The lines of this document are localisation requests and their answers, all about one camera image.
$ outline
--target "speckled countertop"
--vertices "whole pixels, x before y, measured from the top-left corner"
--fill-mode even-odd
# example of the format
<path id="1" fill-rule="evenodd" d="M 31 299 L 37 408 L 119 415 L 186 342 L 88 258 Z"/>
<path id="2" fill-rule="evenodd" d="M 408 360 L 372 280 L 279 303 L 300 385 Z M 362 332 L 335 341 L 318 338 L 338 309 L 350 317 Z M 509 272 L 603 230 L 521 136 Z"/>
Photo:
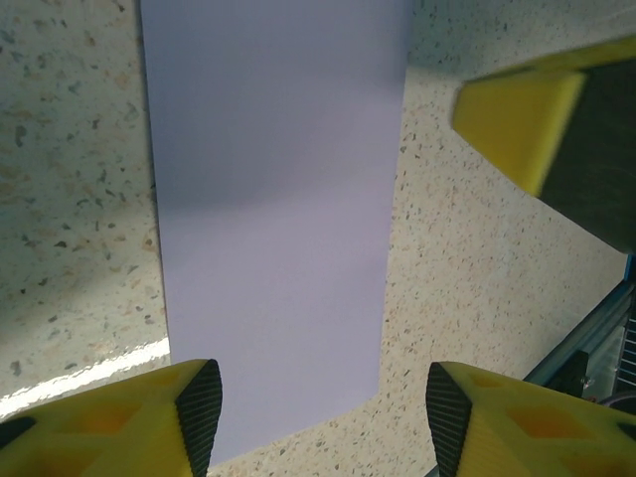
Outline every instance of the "speckled countertop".
<path id="1" fill-rule="evenodd" d="M 633 31 L 630 2 L 610 3 L 415 2 L 381 391 L 211 475 L 421 477 L 433 465 L 431 361 L 520 377 L 620 280 L 623 255 L 524 196 L 448 127 L 461 80 Z M 168 346 L 134 2 L 0 12 L 4 415 L 163 366 Z"/>

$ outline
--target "black speck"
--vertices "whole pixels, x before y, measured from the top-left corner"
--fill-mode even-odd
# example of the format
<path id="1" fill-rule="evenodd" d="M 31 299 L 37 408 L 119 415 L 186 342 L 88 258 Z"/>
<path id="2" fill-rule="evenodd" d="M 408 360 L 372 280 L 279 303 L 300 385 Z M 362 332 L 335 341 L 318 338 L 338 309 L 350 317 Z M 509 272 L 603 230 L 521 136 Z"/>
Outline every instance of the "black speck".
<path id="1" fill-rule="evenodd" d="M 81 81 L 77 80 L 73 84 L 68 87 L 68 90 L 73 94 L 78 94 L 78 89 L 80 89 Z"/>
<path id="2" fill-rule="evenodd" d="M 24 138 L 24 136 L 27 135 L 27 128 L 24 127 L 22 124 L 16 126 L 16 133 L 15 133 L 15 141 L 16 141 L 16 146 L 18 147 L 22 147 L 24 145 L 24 142 L 22 141 L 22 139 Z"/>
<path id="3" fill-rule="evenodd" d="M 2 40 L 7 42 L 9 45 L 13 45 L 14 43 L 16 43 L 15 37 L 6 30 L 0 30 L 0 38 L 2 38 Z"/>
<path id="4" fill-rule="evenodd" d="M 22 235 L 22 240 L 24 241 L 24 246 L 28 246 L 30 248 L 35 248 L 38 245 L 38 243 L 40 243 L 39 241 L 30 240 L 25 235 Z"/>
<path id="5" fill-rule="evenodd" d="M 124 121 L 134 121 L 139 117 L 139 111 L 137 110 L 137 107 L 131 102 L 127 102 L 126 105 L 128 106 L 128 111 L 123 116 L 123 119 Z"/>
<path id="6" fill-rule="evenodd" d="M 84 43 L 89 47 L 94 47 L 96 44 L 95 38 L 92 37 L 88 30 L 83 31 Z"/>
<path id="7" fill-rule="evenodd" d="M 47 67 L 47 57 L 45 57 L 44 55 L 38 55 L 36 61 L 38 62 L 38 68 L 40 70 L 43 70 Z"/>
<path id="8" fill-rule="evenodd" d="M 20 366 L 19 361 L 14 361 L 13 363 L 11 363 L 9 368 L 11 369 L 11 371 L 13 371 L 13 376 L 20 376 L 22 374 L 22 366 Z"/>

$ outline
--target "paper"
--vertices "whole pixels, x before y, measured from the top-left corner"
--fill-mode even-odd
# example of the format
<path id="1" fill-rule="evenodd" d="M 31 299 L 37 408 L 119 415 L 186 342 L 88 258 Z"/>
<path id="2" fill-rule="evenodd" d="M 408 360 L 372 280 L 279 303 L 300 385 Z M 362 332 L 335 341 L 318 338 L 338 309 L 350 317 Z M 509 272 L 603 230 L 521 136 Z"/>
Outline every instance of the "paper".
<path id="1" fill-rule="evenodd" d="M 378 390 L 410 2 L 141 2 L 173 362 L 221 462 Z"/>

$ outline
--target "terrazzo surface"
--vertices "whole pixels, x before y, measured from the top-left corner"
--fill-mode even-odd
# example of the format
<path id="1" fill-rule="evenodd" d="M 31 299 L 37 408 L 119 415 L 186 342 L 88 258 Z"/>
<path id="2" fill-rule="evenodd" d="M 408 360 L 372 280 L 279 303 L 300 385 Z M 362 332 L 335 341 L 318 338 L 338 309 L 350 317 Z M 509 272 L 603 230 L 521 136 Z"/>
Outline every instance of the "terrazzo surface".
<path id="1" fill-rule="evenodd" d="M 624 255 L 449 128 L 462 80 L 633 32 L 631 2 L 413 4 L 379 394 L 214 477 L 418 476 L 431 361 L 529 371 Z M 142 37 L 130 0 L 0 6 L 0 414 L 169 362 Z"/>

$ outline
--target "black rubber pad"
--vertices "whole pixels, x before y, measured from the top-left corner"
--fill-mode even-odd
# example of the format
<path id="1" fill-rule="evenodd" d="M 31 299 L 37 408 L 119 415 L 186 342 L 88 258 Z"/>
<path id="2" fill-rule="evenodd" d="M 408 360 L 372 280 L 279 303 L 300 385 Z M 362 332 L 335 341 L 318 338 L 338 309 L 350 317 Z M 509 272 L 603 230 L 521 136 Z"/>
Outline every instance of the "black rubber pad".
<path id="1" fill-rule="evenodd" d="M 36 420 L 28 415 L 0 423 L 0 450 L 20 437 L 36 424 Z"/>
<path id="2" fill-rule="evenodd" d="M 222 401 L 221 373 L 215 360 L 199 370 L 175 401 L 194 477 L 207 475 Z"/>
<path id="3" fill-rule="evenodd" d="M 636 442 L 636 425 L 629 424 L 627 422 L 619 422 L 618 428 L 622 430 L 626 436 Z"/>
<path id="4" fill-rule="evenodd" d="M 472 403 L 439 363 L 430 365 L 426 413 L 440 477 L 457 474 Z"/>

